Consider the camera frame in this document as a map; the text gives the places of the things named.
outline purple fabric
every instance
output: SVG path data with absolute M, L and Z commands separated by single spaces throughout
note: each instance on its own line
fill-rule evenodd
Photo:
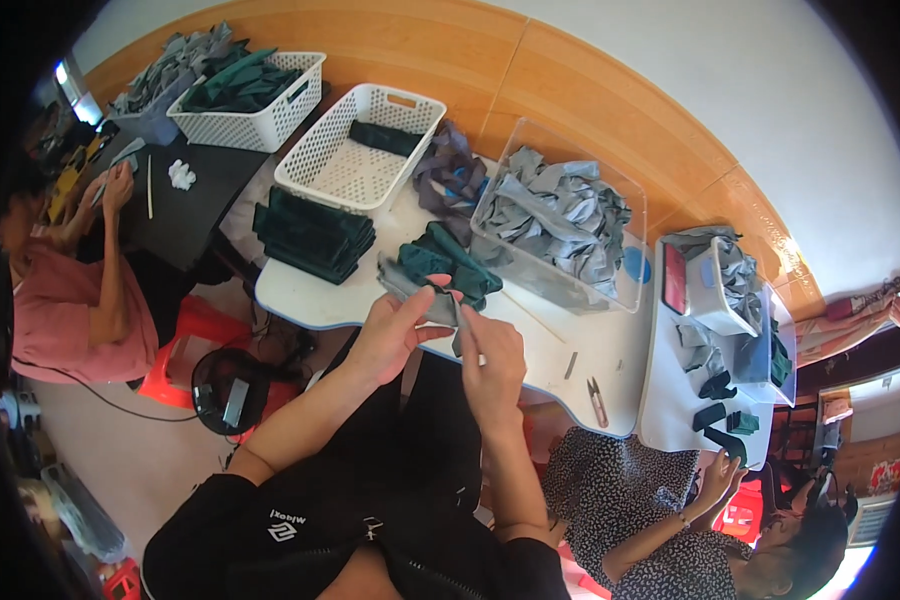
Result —
M 460 174 L 454 172 L 462 168 Z M 420 208 L 438 217 L 460 246 L 470 245 L 470 217 L 477 207 L 487 165 L 470 151 L 467 137 L 453 121 L 444 120 L 430 148 L 413 169 L 413 189 L 420 196 Z M 436 182 L 456 197 L 445 196 L 432 186 Z

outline cable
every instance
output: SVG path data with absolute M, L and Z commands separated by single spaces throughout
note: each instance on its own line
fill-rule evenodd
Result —
M 20 360 L 16 356 L 13 357 L 13 360 L 17 361 L 21 365 L 26 365 L 28 367 L 36 367 L 37 369 L 46 369 L 47 371 L 53 371 L 53 372 L 59 373 L 61 376 L 66 376 L 67 378 L 71 378 L 73 381 L 75 381 L 76 383 L 80 384 L 81 386 L 83 386 L 84 388 L 89 390 L 91 394 L 93 394 L 94 396 L 99 398 L 105 404 L 109 404 L 110 406 L 112 406 L 113 408 L 115 408 L 121 412 L 124 412 L 128 415 L 133 415 L 134 417 L 139 417 L 140 419 L 147 419 L 149 421 L 159 421 L 159 422 L 167 423 L 167 424 L 182 424 L 186 421 L 192 421 L 197 418 L 196 414 L 193 414 L 193 416 L 187 416 L 186 418 L 164 418 L 163 416 L 150 416 L 149 414 L 135 413 L 132 410 L 130 410 L 129 408 L 124 408 L 123 406 L 120 406 L 119 404 L 114 404 L 110 400 L 103 397 L 97 390 L 94 390 L 93 388 L 91 388 L 90 386 L 85 384 L 83 381 L 72 376 L 72 374 L 70 374 L 69 372 L 66 372 L 65 370 L 60 370 L 59 368 L 54 368 L 52 366 L 35 365 L 34 363 L 29 363 L 25 360 Z

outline white table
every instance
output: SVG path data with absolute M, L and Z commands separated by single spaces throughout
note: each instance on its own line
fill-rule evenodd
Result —
M 679 450 L 720 450 L 720 445 L 704 437 L 703 431 L 693 430 L 693 416 L 708 407 L 713 400 L 699 398 L 697 393 L 708 379 L 705 368 L 697 368 L 684 373 L 683 365 L 687 364 L 693 354 L 691 348 L 681 346 L 678 324 L 694 323 L 692 318 L 681 317 L 671 308 L 663 304 L 661 287 L 663 285 L 663 251 L 657 243 L 652 301 L 653 325 L 652 344 L 647 367 L 647 383 L 644 386 L 643 398 L 640 402 L 637 436 L 640 443 L 652 449 L 665 452 Z M 715 336 L 720 345 L 724 362 L 732 371 L 733 340 L 732 338 Z M 774 405 L 754 402 L 743 390 L 738 390 L 733 398 L 722 401 L 726 413 L 743 411 L 760 419 L 760 429 L 753 435 L 740 436 L 746 447 L 748 467 L 754 471 L 763 469 L 770 445 L 770 430 L 774 418 Z M 721 419 L 713 424 L 715 429 L 727 431 L 727 422 Z
M 420 237 L 427 223 L 435 220 L 418 206 L 417 192 L 409 182 L 392 205 L 384 204 L 369 216 L 377 231 L 376 242 L 347 281 L 334 285 L 269 259 L 256 284 L 260 306 L 308 330 L 361 325 L 373 302 L 384 293 L 376 280 L 377 254 L 396 258 L 401 244 Z M 628 275 L 621 270 L 618 277 Z M 647 299 L 653 279 L 643 288 L 643 298 Z M 654 303 L 641 300 L 635 314 L 616 311 L 578 316 L 510 282 L 504 281 L 504 292 L 513 300 L 502 293 L 490 294 L 482 314 L 512 323 L 523 335 L 527 361 L 524 385 L 553 397 L 581 427 L 614 437 L 633 433 L 646 378 Z M 458 360 L 450 344 L 451 339 L 434 340 L 423 344 L 423 349 Z M 564 379 L 575 352 L 573 372 Z M 605 428 L 597 423 L 588 396 L 587 379 L 591 376 L 597 379 L 605 404 L 609 421 Z

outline yellow object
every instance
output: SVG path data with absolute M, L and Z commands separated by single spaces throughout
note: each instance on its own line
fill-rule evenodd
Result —
M 63 168 L 60 176 L 56 178 L 56 183 L 53 184 L 53 189 L 49 193 L 47 216 L 51 224 L 55 224 L 63 218 L 67 194 L 77 185 L 84 170 L 90 168 L 90 160 L 101 149 L 103 144 L 104 139 L 98 133 L 89 146 L 79 146 L 73 151 L 70 162 Z

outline wooden trim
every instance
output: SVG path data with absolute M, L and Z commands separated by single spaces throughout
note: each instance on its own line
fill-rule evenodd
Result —
M 826 308 L 780 215 L 713 133 L 619 60 L 511 10 L 475 0 L 235 0 L 144 35 L 87 73 L 86 85 L 97 102 L 112 101 L 170 34 L 222 20 L 252 49 L 325 52 L 329 102 L 361 82 L 439 99 L 492 159 L 520 116 L 537 120 L 644 188 L 648 242 L 730 223 L 794 318 Z

